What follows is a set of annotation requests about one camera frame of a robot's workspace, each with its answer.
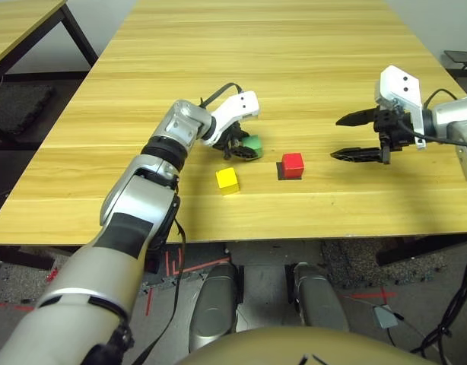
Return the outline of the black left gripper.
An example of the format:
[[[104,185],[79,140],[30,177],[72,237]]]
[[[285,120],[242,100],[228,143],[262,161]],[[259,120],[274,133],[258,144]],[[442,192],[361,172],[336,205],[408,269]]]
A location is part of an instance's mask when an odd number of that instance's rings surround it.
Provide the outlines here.
[[[241,129],[239,122],[234,122],[222,133],[214,148],[223,152],[224,159],[235,156],[244,160],[254,160],[259,157],[256,150],[242,144],[242,139],[249,136],[248,132]]]

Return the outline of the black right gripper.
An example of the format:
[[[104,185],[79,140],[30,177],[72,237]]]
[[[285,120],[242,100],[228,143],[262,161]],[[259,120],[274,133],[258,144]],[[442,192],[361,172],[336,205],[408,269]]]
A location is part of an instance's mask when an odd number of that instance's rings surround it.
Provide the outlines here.
[[[407,129],[412,129],[409,113],[375,107],[349,113],[335,124],[355,127],[371,122],[373,122],[373,130],[379,135],[380,148],[342,148],[332,152],[330,156],[352,163],[390,164],[390,151],[400,151],[403,147],[415,143],[415,137],[399,125],[402,122]]]

